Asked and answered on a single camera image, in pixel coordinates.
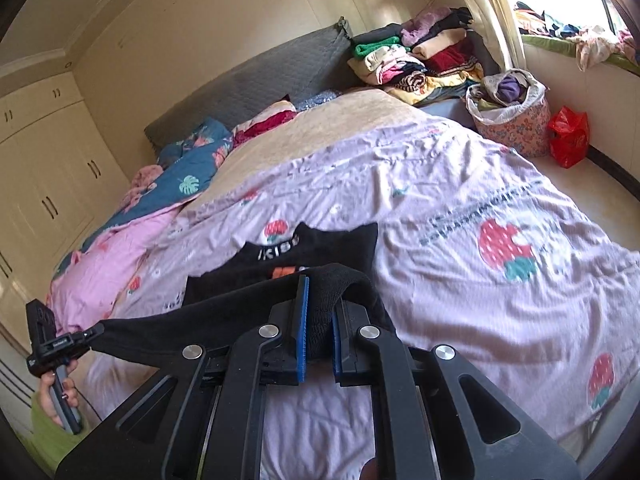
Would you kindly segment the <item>person's left hand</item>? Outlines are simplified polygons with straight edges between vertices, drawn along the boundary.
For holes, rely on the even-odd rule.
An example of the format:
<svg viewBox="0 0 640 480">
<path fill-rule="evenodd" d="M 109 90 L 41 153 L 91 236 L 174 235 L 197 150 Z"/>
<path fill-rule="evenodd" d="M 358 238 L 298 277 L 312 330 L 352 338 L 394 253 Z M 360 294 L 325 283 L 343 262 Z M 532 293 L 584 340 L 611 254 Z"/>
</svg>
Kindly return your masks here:
<svg viewBox="0 0 640 480">
<path fill-rule="evenodd" d="M 66 401 L 69 406 L 72 408 L 78 408 L 79 399 L 78 399 L 78 391 L 75 387 L 75 383 L 73 378 L 70 377 L 70 374 L 73 373 L 74 370 L 78 367 L 77 360 L 71 360 L 70 364 L 66 366 L 67 377 L 62 380 L 63 386 L 63 396 L 66 397 Z M 61 428 L 64 427 L 64 422 L 61 417 L 58 416 L 58 412 L 54 406 L 54 403 L 51 399 L 50 389 L 55 383 L 56 373 L 55 372 L 47 372 L 43 374 L 39 379 L 39 403 L 46 413 L 46 415 L 58 426 Z"/>
</svg>

